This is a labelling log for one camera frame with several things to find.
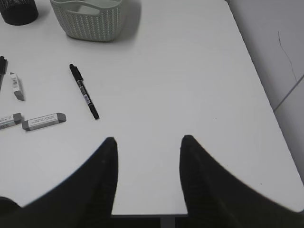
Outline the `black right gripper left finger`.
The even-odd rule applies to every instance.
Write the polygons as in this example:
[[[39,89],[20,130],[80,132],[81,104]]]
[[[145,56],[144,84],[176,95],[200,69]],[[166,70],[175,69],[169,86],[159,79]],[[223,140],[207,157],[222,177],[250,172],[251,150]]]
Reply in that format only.
[[[105,228],[118,182],[116,140],[108,137],[66,180],[0,217],[2,228]]]

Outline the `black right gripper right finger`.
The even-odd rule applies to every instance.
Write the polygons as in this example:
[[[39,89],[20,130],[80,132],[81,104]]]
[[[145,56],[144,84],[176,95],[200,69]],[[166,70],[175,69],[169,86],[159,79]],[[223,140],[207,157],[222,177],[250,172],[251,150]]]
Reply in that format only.
[[[304,216],[247,186],[191,135],[181,141],[179,173],[192,228],[302,228]]]

